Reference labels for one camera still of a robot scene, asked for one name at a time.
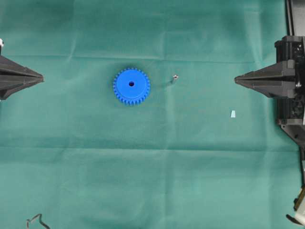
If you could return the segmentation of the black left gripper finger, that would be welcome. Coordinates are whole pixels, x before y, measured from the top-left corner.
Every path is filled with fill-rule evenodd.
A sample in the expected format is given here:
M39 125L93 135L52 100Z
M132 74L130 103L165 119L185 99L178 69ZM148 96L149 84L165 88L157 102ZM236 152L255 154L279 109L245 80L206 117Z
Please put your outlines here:
M24 67L2 55L0 56L0 74L34 77L42 82L44 81L42 74L37 73L27 67Z
M43 77L1 75L0 99L5 100L13 93L43 82Z

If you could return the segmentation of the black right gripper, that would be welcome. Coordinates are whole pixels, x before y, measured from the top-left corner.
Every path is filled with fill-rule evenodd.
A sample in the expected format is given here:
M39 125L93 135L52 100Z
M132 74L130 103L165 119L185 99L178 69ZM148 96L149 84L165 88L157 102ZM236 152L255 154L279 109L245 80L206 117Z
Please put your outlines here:
M235 82L276 100L278 119L303 119L305 113L305 38L275 42L276 64L235 77ZM285 81L264 79L285 78Z

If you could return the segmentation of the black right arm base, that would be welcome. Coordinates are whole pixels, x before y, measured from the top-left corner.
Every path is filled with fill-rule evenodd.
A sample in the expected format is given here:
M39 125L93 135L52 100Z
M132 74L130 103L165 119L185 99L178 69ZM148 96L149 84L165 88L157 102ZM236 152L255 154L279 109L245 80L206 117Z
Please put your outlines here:
M280 125L281 129L300 147L302 152L305 151L305 126L304 125Z

